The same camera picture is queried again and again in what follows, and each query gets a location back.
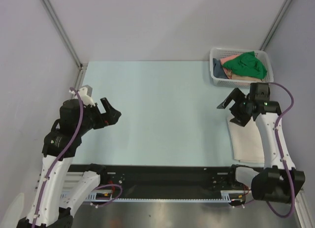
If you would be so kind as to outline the green t shirt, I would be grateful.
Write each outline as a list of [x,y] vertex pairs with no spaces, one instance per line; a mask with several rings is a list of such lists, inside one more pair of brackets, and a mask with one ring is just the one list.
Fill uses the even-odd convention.
[[263,80],[267,74],[264,64],[255,57],[255,52],[240,54],[237,58],[226,62],[223,68],[232,70],[234,74],[240,76],[254,77]]

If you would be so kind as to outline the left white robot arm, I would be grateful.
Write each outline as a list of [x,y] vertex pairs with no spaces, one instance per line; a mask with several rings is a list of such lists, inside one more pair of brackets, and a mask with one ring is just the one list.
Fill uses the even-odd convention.
[[61,200],[66,174],[83,135],[116,124],[122,115],[107,98],[100,101],[104,113],[97,104],[81,99],[66,100],[60,107],[60,117],[44,138],[42,170],[34,202],[28,215],[18,221],[18,228],[69,228],[76,211],[93,190],[115,187],[110,184],[106,167],[92,163],[69,196]]

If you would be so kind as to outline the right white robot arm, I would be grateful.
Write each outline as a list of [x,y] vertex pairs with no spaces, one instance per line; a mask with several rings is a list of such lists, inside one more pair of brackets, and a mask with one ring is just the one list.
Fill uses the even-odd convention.
[[255,122],[262,142],[264,169],[257,172],[236,165],[234,173],[227,176],[228,186],[239,189],[246,185],[255,200],[293,203],[305,183],[305,174],[296,169],[290,158],[282,130],[284,112],[277,101],[270,99],[269,85],[251,83],[247,95],[235,88],[217,108],[225,109],[231,102],[233,125],[240,128]]

